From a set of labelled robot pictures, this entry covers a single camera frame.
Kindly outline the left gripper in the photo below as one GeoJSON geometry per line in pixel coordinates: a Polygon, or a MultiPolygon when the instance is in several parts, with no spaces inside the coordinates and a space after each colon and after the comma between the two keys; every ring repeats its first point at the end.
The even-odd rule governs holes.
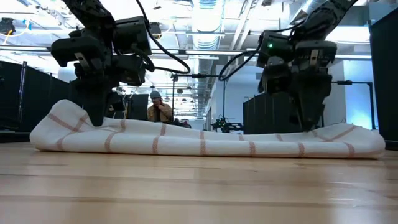
{"type": "Polygon", "coordinates": [[[141,86],[145,82],[147,54],[131,47],[132,53],[114,49],[114,30],[101,35],[82,29],[58,39],[51,45],[51,55],[61,67],[75,61],[77,99],[88,113],[93,126],[101,126],[119,82],[141,86]]]}

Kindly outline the tall black partition panel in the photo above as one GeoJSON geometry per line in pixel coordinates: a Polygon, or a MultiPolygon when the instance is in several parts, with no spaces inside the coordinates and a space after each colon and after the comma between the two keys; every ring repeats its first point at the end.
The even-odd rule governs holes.
{"type": "Polygon", "coordinates": [[[398,8],[370,26],[379,132],[398,142],[398,8]]]}

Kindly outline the silver ventilation duct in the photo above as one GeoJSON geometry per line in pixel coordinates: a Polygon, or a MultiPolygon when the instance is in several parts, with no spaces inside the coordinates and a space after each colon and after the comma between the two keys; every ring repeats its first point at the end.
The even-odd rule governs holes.
{"type": "Polygon", "coordinates": [[[192,31],[195,50],[217,50],[219,47],[224,0],[193,0],[192,31]]]}

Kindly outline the black screen panel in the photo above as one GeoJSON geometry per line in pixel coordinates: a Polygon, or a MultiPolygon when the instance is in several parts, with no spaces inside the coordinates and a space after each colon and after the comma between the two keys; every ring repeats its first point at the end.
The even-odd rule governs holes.
{"type": "Polygon", "coordinates": [[[111,103],[106,117],[114,119],[147,120],[148,94],[117,95],[111,103]]]}

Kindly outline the angled silver duct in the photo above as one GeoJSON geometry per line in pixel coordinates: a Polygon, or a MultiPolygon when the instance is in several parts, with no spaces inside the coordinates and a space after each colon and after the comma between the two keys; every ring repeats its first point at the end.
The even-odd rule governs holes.
{"type": "Polygon", "coordinates": [[[290,5],[290,25],[297,24],[304,20],[324,2],[325,0],[295,0],[295,2],[290,5]]]}

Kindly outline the black ceiling device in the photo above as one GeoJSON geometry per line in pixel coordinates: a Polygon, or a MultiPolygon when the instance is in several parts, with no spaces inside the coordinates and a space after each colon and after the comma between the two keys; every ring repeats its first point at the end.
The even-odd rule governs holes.
{"type": "Polygon", "coordinates": [[[15,33],[14,19],[9,17],[0,18],[0,34],[13,35],[15,33]]]}
{"type": "Polygon", "coordinates": [[[162,37],[161,24],[159,22],[149,22],[150,33],[154,39],[160,39],[162,37]]]}

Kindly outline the black gantry frame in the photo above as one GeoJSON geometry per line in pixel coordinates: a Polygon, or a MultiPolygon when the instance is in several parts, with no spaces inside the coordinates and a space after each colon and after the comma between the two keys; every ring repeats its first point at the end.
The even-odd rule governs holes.
{"type": "MultiPolygon", "coordinates": [[[[196,78],[196,79],[203,79],[203,78],[218,78],[218,75],[209,75],[209,74],[205,74],[205,73],[197,73],[197,74],[176,74],[176,73],[172,73],[171,74],[171,79],[172,79],[172,116],[170,118],[170,123],[176,123],[175,122],[175,113],[174,113],[174,101],[175,101],[175,82],[178,81],[179,77],[191,77],[191,78],[196,78]]],[[[192,89],[191,86],[187,86],[187,87],[178,87],[178,88],[183,88],[183,89],[192,89]]],[[[204,93],[202,94],[202,96],[200,96],[198,94],[199,98],[203,98],[203,101],[205,99],[207,99],[207,102],[209,102],[209,100],[211,99],[211,93],[207,94],[204,93]]]]}
{"type": "Polygon", "coordinates": [[[373,82],[354,82],[352,80],[339,80],[332,81],[337,85],[353,85],[353,84],[363,84],[369,87],[369,101],[370,101],[370,112],[371,112],[371,127],[372,130],[376,129],[375,112],[374,112],[374,93],[373,93],[373,82]]]}

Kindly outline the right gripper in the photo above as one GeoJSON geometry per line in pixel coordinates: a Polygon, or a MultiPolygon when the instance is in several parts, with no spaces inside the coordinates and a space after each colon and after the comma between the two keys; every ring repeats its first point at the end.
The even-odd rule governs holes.
{"type": "Polygon", "coordinates": [[[334,62],[337,46],[324,40],[301,41],[293,44],[290,62],[269,57],[258,84],[259,93],[269,95],[286,92],[293,95],[303,131],[311,130],[323,114],[324,99],[331,93],[332,76],[329,63],[334,62]]]}

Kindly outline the person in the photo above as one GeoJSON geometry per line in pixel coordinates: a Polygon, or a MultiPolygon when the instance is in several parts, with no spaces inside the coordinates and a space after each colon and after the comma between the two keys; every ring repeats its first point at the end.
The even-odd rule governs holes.
{"type": "Polygon", "coordinates": [[[147,120],[152,122],[169,122],[172,119],[172,107],[162,101],[158,91],[150,93],[152,106],[147,109],[147,120]]]}

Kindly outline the white towel with red grid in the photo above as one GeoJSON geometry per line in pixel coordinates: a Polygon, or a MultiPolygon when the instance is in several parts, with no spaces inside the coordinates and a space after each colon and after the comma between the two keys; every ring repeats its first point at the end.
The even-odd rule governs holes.
{"type": "Polygon", "coordinates": [[[377,159],[386,146],[377,131],[345,123],[302,133],[243,135],[133,119],[105,118],[95,127],[88,113],[68,100],[53,105],[30,142],[40,151],[340,159],[377,159]]]}

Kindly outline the long ceiling light strip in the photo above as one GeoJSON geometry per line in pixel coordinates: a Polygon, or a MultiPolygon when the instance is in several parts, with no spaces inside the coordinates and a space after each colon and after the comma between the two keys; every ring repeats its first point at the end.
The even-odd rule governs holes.
{"type": "MultiPolygon", "coordinates": [[[[10,52],[49,52],[50,47],[38,47],[38,46],[28,46],[28,45],[0,45],[0,51],[10,51],[10,52]]],[[[241,51],[233,50],[173,50],[168,49],[171,54],[175,55],[222,55],[222,56],[232,56],[238,55],[241,51]]],[[[344,55],[336,54],[336,59],[342,60],[371,60],[370,55],[344,55]]]]}

